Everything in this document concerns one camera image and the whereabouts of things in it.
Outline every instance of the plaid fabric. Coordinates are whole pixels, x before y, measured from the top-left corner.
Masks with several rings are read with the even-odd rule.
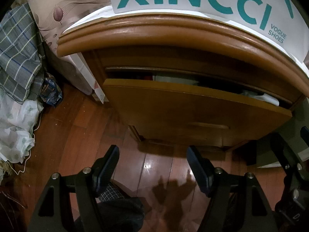
[[[28,3],[8,11],[0,23],[0,86],[19,103],[36,100],[41,92],[41,50]]]
[[[120,193],[118,188],[111,182],[108,184],[106,190],[98,197],[101,202],[124,198],[125,197]]]

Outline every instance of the drawer handle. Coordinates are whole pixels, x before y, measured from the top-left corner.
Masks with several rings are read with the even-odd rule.
[[[216,125],[216,124],[209,124],[209,123],[203,123],[203,122],[190,122],[188,124],[195,125],[195,126],[218,128],[218,129],[230,129],[227,125]]]

